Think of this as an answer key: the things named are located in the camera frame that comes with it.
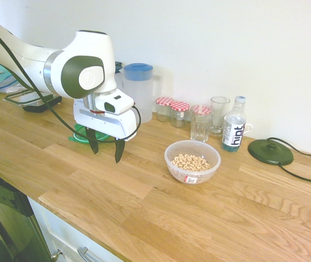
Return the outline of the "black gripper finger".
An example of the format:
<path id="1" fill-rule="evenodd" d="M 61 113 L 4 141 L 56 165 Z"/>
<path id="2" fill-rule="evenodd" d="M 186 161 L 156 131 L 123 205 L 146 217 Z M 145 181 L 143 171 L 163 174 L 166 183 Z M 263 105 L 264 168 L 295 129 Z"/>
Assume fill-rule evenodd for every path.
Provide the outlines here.
<path id="1" fill-rule="evenodd" d="M 118 163 L 123 155 L 124 148 L 125 148 L 125 141 L 123 139 L 117 139 L 115 138 L 115 161 Z"/>
<path id="2" fill-rule="evenodd" d="M 94 129 L 91 129 L 88 127 L 86 127 L 85 130 L 86 130 L 87 139 L 89 141 L 89 145 L 90 145 L 93 153 L 97 154 L 99 151 L 99 143 L 98 143 L 98 140 L 96 138 L 96 131 Z"/>

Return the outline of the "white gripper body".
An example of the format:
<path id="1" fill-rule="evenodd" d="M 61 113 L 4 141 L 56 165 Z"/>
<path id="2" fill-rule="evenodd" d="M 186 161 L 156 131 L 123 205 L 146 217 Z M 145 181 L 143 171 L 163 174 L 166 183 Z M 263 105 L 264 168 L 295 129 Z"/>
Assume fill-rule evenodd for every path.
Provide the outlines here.
<path id="1" fill-rule="evenodd" d="M 129 141 L 137 133 L 136 117 L 131 109 L 119 115 L 109 112 L 96 114 L 84 106 L 82 99 L 75 99 L 73 110 L 74 119 L 77 124 L 109 136 Z"/>

